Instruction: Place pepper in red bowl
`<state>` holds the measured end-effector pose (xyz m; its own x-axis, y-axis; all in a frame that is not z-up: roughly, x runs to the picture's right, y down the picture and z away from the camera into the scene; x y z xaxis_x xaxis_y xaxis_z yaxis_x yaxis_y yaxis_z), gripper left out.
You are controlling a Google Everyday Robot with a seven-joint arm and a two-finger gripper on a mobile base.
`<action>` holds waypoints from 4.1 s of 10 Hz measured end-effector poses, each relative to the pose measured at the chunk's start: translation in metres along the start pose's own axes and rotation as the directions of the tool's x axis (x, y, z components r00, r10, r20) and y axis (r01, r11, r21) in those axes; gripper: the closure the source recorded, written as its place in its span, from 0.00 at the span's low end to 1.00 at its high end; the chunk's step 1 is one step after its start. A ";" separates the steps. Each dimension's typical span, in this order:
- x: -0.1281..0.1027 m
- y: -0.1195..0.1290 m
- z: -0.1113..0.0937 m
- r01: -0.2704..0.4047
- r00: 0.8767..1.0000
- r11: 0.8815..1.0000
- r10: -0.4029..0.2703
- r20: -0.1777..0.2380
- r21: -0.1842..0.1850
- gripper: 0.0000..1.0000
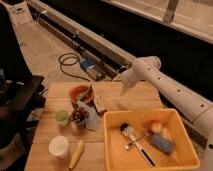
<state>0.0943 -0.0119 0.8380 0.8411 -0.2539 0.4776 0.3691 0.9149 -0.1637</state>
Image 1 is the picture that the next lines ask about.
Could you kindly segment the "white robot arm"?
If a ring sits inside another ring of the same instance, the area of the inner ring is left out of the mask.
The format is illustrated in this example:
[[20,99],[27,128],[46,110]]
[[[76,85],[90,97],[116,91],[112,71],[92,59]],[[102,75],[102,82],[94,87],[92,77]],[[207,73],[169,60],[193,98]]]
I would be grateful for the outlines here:
[[123,87],[134,87],[141,80],[156,87],[207,138],[201,171],[213,171],[213,101],[162,73],[160,67],[157,56],[134,59],[131,67],[121,74]]

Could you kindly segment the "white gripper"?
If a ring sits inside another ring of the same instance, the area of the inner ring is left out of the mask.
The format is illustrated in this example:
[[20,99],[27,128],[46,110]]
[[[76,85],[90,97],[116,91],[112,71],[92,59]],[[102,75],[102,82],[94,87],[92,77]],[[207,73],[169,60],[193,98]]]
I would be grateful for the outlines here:
[[128,88],[134,87],[140,81],[140,79],[137,77],[134,70],[130,68],[121,74],[121,81],[123,86],[120,91],[120,96],[124,95]]

